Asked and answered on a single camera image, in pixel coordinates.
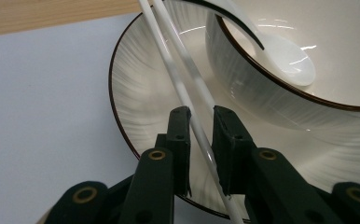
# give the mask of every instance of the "white surface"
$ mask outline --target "white surface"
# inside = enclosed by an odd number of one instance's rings
[[[133,174],[107,80],[134,16],[0,35],[0,224],[36,223],[73,185]],[[228,223],[176,200],[175,223],[201,221]]]

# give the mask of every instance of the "ceramic bowl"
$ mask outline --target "ceramic bowl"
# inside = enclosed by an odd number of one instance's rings
[[[239,107],[230,95],[224,93],[225,85],[215,75],[208,57],[206,22],[209,11],[182,1],[166,0],[165,4],[216,104],[235,111],[259,147],[281,151],[317,188],[330,191],[337,182],[360,183],[360,147],[334,145],[314,137],[310,132],[272,125]],[[186,69],[181,64],[179,69],[211,141],[213,118],[194,90],[193,80],[187,76]],[[166,133],[170,111],[181,105],[143,14],[128,26],[116,44],[110,65],[109,88],[118,127],[132,152],[139,157],[155,145],[158,133]],[[211,213],[226,216],[225,206],[193,134],[190,162],[192,197],[184,199]],[[232,198],[242,217],[247,219],[244,197],[233,195]]]
[[[360,2],[234,2],[261,33],[300,46],[312,59],[316,79],[307,87],[281,80],[250,37],[210,13],[208,56],[230,98],[274,125],[329,132],[335,136],[325,134],[327,141],[357,139],[360,146]]]

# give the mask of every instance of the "ceramic plate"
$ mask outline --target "ceramic plate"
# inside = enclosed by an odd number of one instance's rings
[[[216,104],[237,113],[258,147],[281,151],[310,184],[320,189],[330,191],[335,183],[343,181],[360,183],[360,148],[328,144],[307,132],[273,126],[234,104],[215,78],[206,55],[206,9],[179,2],[173,4],[175,6],[170,5],[168,9]],[[203,128],[211,137],[213,118],[194,91],[195,86],[182,64],[179,69]],[[155,145],[158,133],[166,133],[170,111],[181,105],[143,14],[132,21],[116,45],[109,88],[118,127],[135,155],[141,155]],[[191,144],[192,198],[186,200],[225,216],[227,211],[192,133]],[[233,198],[242,217],[247,219],[244,197],[234,195]]]

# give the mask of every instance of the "bowl rim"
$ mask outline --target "bowl rim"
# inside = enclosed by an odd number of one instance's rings
[[[309,94],[305,91],[302,91],[286,82],[281,80],[280,78],[276,77],[273,73],[268,71],[264,66],[262,66],[260,63],[258,63],[255,59],[252,58],[250,54],[246,52],[244,48],[238,43],[236,38],[232,35],[229,28],[227,27],[226,23],[224,22],[223,17],[219,15],[215,15],[216,21],[218,23],[219,28],[223,32],[223,34],[226,36],[228,42],[230,45],[235,48],[235,50],[248,62],[250,63],[261,75],[268,78],[272,82],[274,82],[279,87],[283,88],[286,91],[290,91],[294,93],[295,95],[307,100],[314,102],[318,105],[324,105],[331,108],[344,110],[344,111],[352,111],[352,112],[360,112],[360,105],[346,105],[346,104],[340,104],[333,101],[325,100],[323,98],[314,96],[312,94]]]
[[[114,92],[113,92],[113,76],[112,76],[112,73],[113,73],[113,68],[114,68],[114,60],[116,58],[116,55],[117,55],[117,51],[118,51],[118,48],[119,48],[119,45],[120,45],[120,42],[121,40],[123,39],[123,37],[125,36],[125,34],[128,32],[128,30],[132,27],[132,25],[138,20],[140,19],[141,17],[143,16],[143,13],[140,13],[138,14],[129,24],[128,26],[125,28],[125,30],[122,32],[121,36],[119,37],[117,43],[116,43],[116,46],[113,50],[113,54],[111,56],[111,60],[110,60],[110,66],[109,66],[109,70],[108,70],[108,93],[109,93],[109,98],[110,98],[110,104],[111,104],[111,108],[112,108],[112,111],[113,111],[113,115],[114,115],[114,118],[116,120],[116,124],[119,128],[119,131],[121,132],[122,134],[122,137],[124,138],[125,142],[127,143],[128,147],[130,148],[131,152],[133,153],[133,155],[135,156],[135,158],[137,160],[140,160],[140,154],[137,152],[136,148],[133,146],[132,142],[131,142],[131,139],[129,138],[129,136],[127,135],[127,133],[125,132],[125,129],[124,127],[122,126],[122,123],[121,123],[121,120],[120,120],[120,117],[119,117],[119,114],[118,114],[118,111],[117,111],[117,108],[116,108],[116,103],[114,101]],[[215,216],[218,216],[218,217],[222,217],[222,218],[226,218],[226,219],[229,219],[229,215],[227,214],[223,214],[223,213],[220,213],[220,212],[217,212],[213,209],[210,209],[208,207],[205,207],[203,206],[202,204],[200,203],[196,203],[192,200],[190,200],[189,198],[187,197],[184,197],[184,196],[181,196],[181,195],[177,195],[178,198],[182,199],[183,201],[195,206],[196,208],[199,208],[200,210],[202,211],[205,211],[209,214],[212,214],[212,215],[215,215]],[[250,223],[250,219],[243,219],[243,221],[245,223]]]

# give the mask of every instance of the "plate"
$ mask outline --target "plate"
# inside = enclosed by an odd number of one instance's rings
[[[178,32],[216,104],[237,113],[258,147],[281,151],[310,184],[325,191],[330,191],[338,182],[360,183],[360,148],[329,144],[307,132],[271,125],[237,106],[225,94],[208,61],[205,45],[207,10],[181,2],[169,1],[167,4]],[[179,70],[211,141],[213,118],[209,116],[209,108],[202,103],[182,64],[179,64]],[[158,133],[166,133],[170,111],[181,106],[143,14],[131,22],[114,49],[109,90],[118,127],[130,149],[139,158],[145,150],[155,145]],[[184,199],[226,217],[227,211],[192,133],[190,161],[192,197]],[[233,195],[233,200],[242,217],[248,219],[244,196]]]

